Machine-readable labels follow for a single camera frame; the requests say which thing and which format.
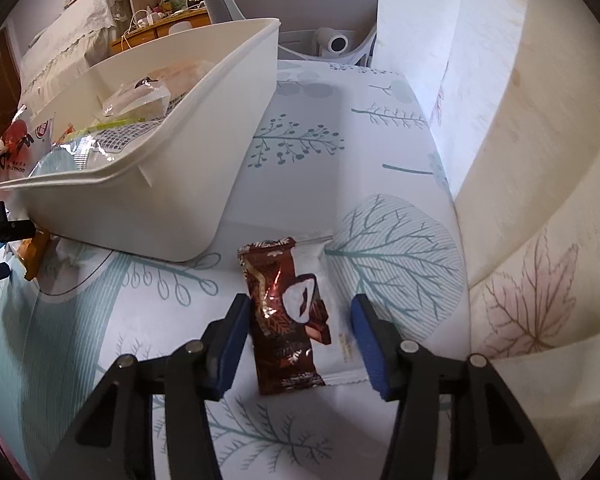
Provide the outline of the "red rice snack packet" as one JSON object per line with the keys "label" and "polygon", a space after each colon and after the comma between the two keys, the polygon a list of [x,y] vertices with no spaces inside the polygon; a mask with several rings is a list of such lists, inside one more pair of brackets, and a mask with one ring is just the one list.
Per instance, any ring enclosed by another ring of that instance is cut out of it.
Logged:
{"label": "red rice snack packet", "polygon": [[158,79],[144,77],[122,86],[102,104],[102,116],[114,119],[153,120],[163,118],[171,92]]}

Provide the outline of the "green pineapple cake packet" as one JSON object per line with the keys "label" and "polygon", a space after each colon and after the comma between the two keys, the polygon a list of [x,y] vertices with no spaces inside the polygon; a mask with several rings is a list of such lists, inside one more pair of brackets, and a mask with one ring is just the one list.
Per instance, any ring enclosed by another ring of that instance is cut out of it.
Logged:
{"label": "green pineapple cake packet", "polygon": [[136,124],[137,122],[143,122],[144,118],[125,118],[125,119],[117,119],[112,122],[100,122],[99,124],[92,125],[80,130],[76,130],[73,128],[68,128],[56,141],[56,144],[65,144],[69,143],[73,140],[79,139],[81,136],[86,136],[87,134],[99,132],[102,130],[107,130],[111,128],[117,128],[127,125]]}

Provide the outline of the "orange snack packet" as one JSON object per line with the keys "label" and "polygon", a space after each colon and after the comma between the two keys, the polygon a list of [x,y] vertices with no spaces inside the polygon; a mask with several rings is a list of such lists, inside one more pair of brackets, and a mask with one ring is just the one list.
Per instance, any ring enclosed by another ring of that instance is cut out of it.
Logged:
{"label": "orange snack packet", "polygon": [[26,281],[30,282],[38,276],[51,238],[50,232],[37,230],[34,237],[20,243],[17,256],[24,267]]}

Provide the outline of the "brown chocolate bar wrapper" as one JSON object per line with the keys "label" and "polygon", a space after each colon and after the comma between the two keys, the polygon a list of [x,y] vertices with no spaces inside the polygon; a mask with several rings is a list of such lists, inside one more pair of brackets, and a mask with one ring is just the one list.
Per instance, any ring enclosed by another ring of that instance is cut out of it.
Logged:
{"label": "brown chocolate bar wrapper", "polygon": [[264,396],[325,385],[312,344],[332,343],[329,314],[312,272],[296,269],[286,237],[238,250],[251,306],[249,331],[259,391]]}

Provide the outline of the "patterned tablecloth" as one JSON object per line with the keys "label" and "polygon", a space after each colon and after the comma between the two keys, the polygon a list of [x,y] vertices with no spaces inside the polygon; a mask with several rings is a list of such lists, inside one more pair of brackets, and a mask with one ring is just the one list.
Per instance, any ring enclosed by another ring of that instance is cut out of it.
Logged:
{"label": "patterned tablecloth", "polygon": [[405,338],[468,350],[460,233],[427,118],[379,68],[283,62],[277,88],[208,249],[181,263],[55,240],[34,281],[0,247],[0,440],[42,476],[73,416],[123,353],[167,356],[247,288],[239,249],[273,257],[300,348],[323,385],[260,393],[251,348],[207,406],[227,479],[375,479],[396,409],[368,382],[349,330],[358,294]]}

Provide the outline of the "white plastic storage tray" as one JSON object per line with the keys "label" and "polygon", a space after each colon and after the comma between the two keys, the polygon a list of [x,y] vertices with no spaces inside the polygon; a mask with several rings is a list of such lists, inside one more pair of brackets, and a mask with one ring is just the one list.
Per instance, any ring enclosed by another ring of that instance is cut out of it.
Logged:
{"label": "white plastic storage tray", "polygon": [[108,96],[170,64],[213,67],[149,136],[98,169],[0,183],[0,200],[62,237],[170,262],[202,254],[218,230],[252,137],[276,87],[279,20],[177,32],[90,68],[33,118],[94,124]]}

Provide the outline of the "grey office chair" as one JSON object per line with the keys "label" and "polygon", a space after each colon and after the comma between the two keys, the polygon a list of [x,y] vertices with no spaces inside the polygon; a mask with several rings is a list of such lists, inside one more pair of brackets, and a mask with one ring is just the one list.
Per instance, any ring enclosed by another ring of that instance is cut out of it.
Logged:
{"label": "grey office chair", "polygon": [[378,0],[204,0],[204,4],[214,24],[277,18],[282,60],[372,64]]}

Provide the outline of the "large clear blue snack bag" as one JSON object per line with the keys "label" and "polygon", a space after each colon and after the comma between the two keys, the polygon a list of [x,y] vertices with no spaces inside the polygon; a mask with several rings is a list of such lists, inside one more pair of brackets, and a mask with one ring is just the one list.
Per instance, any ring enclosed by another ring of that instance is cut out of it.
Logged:
{"label": "large clear blue snack bag", "polygon": [[144,120],[56,144],[38,162],[30,177],[105,167],[136,150],[162,123],[162,119]]}

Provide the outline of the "wooden desk with drawers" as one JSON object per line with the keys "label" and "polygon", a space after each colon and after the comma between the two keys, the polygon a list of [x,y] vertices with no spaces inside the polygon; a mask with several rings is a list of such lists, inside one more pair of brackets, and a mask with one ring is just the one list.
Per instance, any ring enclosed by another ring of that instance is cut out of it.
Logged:
{"label": "wooden desk with drawers", "polygon": [[167,18],[156,21],[155,24],[147,25],[141,28],[134,28],[130,32],[125,32],[120,39],[114,40],[110,44],[113,54],[118,54],[129,48],[146,44],[146,42],[159,39],[169,35],[169,30],[178,24],[186,23],[193,28],[208,26],[211,24],[208,11],[206,9],[195,9],[175,13]]}

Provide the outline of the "red date snack bag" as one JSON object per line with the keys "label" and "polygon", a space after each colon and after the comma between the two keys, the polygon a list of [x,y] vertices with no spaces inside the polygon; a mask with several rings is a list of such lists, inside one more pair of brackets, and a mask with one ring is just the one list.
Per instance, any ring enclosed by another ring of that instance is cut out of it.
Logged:
{"label": "red date snack bag", "polygon": [[0,140],[0,183],[32,174],[52,149],[53,122],[48,118],[36,126],[32,112],[25,105],[18,108]]}

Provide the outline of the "yellow fried cake bag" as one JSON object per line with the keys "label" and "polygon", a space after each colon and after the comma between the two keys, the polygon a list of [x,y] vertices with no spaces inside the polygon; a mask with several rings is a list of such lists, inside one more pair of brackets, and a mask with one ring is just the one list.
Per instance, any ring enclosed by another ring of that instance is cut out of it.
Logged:
{"label": "yellow fried cake bag", "polygon": [[163,82],[172,96],[180,96],[192,90],[214,68],[210,61],[192,58],[152,70],[148,77]]}

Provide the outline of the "lace covered cabinet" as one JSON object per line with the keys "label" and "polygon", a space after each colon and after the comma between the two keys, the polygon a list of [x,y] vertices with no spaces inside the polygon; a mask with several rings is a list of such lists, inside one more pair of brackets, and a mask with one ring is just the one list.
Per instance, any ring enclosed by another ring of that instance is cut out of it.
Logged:
{"label": "lace covered cabinet", "polygon": [[76,78],[109,58],[118,37],[114,0],[73,3],[23,55],[19,103],[38,114]]}

